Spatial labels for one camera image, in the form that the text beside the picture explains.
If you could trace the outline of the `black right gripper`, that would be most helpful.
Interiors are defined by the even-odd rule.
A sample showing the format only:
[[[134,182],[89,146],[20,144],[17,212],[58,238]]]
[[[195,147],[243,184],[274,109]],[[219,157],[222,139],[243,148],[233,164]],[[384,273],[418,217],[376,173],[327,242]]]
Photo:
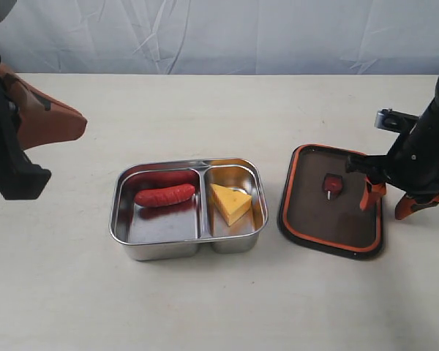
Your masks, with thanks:
[[[366,175],[362,211],[386,195],[386,183],[405,191],[394,210],[395,219],[402,220],[439,205],[439,107],[428,106],[412,130],[397,134],[387,154],[349,156],[345,169]]]

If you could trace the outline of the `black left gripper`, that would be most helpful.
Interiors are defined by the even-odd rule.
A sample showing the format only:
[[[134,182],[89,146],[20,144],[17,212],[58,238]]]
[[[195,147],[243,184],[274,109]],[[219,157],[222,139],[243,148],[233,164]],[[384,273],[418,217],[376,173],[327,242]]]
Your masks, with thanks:
[[[0,194],[5,200],[36,200],[51,172],[30,161],[23,150],[73,141],[87,119],[0,64]]]

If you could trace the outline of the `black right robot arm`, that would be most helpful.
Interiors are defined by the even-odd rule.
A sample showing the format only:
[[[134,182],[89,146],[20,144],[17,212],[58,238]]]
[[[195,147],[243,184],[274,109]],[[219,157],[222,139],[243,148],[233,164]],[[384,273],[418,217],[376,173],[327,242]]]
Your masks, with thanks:
[[[439,205],[439,76],[434,97],[420,116],[382,109],[375,127],[398,136],[384,155],[347,158],[346,171],[365,176],[360,209],[373,207],[388,184],[404,191],[394,210],[398,220]]]

